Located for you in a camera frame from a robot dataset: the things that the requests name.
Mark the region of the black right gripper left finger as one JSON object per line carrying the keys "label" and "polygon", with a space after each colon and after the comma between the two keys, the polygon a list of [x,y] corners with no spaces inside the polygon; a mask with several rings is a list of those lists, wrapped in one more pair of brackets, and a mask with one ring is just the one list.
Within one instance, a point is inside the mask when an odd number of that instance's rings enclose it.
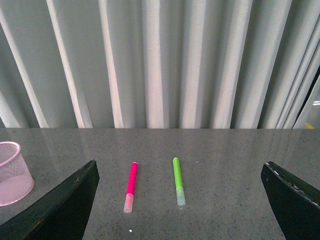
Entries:
{"label": "black right gripper left finger", "polygon": [[81,240],[100,176],[89,161],[30,207],[0,226],[2,240]]}

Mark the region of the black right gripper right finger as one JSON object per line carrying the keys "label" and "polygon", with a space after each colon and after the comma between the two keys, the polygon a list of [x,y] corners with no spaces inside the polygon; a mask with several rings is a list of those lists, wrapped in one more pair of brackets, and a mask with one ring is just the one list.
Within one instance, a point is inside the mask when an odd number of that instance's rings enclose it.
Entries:
{"label": "black right gripper right finger", "polygon": [[320,191],[272,161],[263,165],[260,177],[284,237],[318,240]]}

